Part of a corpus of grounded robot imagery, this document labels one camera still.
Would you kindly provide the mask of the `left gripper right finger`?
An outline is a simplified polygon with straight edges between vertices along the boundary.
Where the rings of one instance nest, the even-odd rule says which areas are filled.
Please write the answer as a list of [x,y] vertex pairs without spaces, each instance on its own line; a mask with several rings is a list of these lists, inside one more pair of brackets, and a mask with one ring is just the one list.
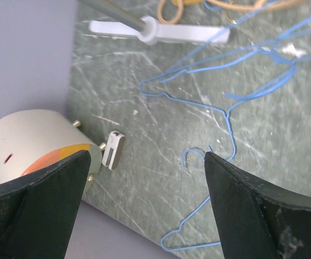
[[212,152],[204,169],[225,258],[311,258],[311,197]]

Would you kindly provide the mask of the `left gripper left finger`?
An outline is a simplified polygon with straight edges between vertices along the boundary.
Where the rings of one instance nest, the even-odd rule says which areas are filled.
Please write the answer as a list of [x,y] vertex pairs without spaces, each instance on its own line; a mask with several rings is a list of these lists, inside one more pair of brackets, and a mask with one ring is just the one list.
[[64,258],[91,156],[79,151],[0,184],[0,258]]

